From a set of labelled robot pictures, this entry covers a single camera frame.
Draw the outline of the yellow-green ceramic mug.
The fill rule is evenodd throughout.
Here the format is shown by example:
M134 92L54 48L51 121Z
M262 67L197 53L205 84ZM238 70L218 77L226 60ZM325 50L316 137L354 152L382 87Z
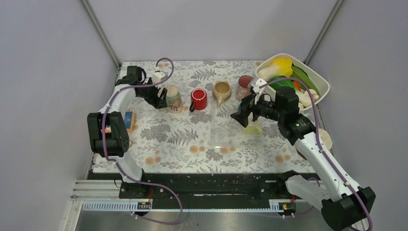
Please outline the yellow-green ceramic mug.
M261 123L260 118L257 121L249 119L248 126L243 128L242 130L246 134L261 135L263 133L263 129L260 127L260 123Z

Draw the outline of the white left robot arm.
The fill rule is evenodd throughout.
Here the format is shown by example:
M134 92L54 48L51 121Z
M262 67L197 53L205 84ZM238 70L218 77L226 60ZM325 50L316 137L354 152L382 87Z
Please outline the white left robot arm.
M91 150L118 168L123 182L132 183L131 192L138 198L149 193L149 185L141 180L143 169L136 164L130 152L130 139L125 125L127 108L136 98L144 99L155 109L167 107L166 88L159 85L169 75L156 69L152 77L139 66L127 67L126 76L117 80L114 92L105 106L87 116Z

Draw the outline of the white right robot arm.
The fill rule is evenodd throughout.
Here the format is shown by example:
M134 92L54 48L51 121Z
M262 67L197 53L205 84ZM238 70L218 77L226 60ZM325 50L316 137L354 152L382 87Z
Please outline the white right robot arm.
M253 92L242 99L238 111L230 116L243 127L259 117L276 121L281 135L311 164L325 186L321 188L293 171L287 172L276 185L278 196L304 199L321 212L334 231L364 219L369 224L367 229L372 230L370 210L376 197L374 191L371 187L362 188L344 171L320 140L318 125L299 112L298 103L299 98L290 87L279 88L274 101L266 101Z

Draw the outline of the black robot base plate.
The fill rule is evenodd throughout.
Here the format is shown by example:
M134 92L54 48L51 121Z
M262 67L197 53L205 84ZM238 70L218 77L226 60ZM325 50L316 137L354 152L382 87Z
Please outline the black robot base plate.
M269 201L293 201L280 173L146 173L143 182L124 183L118 173L89 173L89 180L113 180L120 199L146 199L152 209L269 209Z

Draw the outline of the red ceramic mug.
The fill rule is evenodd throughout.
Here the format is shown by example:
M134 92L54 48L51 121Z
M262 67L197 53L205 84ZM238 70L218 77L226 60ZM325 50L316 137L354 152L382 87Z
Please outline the red ceramic mug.
M191 92L190 112L204 110L207 107L207 104L207 93L204 89L194 89Z

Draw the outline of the pink patterned mug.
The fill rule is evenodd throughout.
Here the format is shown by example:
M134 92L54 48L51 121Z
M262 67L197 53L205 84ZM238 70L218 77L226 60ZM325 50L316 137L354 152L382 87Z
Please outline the pink patterned mug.
M250 89L248 88L249 84L253 80L253 77L244 75L238 79L238 86L236 90L236 98L241 101L243 98L251 94Z

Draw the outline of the cream floral ceramic mug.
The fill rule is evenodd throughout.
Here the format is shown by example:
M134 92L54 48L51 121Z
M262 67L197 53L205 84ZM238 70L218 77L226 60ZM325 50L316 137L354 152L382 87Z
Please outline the cream floral ceramic mug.
M165 87L167 110L170 113L177 114L183 110L183 101L179 92L179 88L176 85L168 85Z

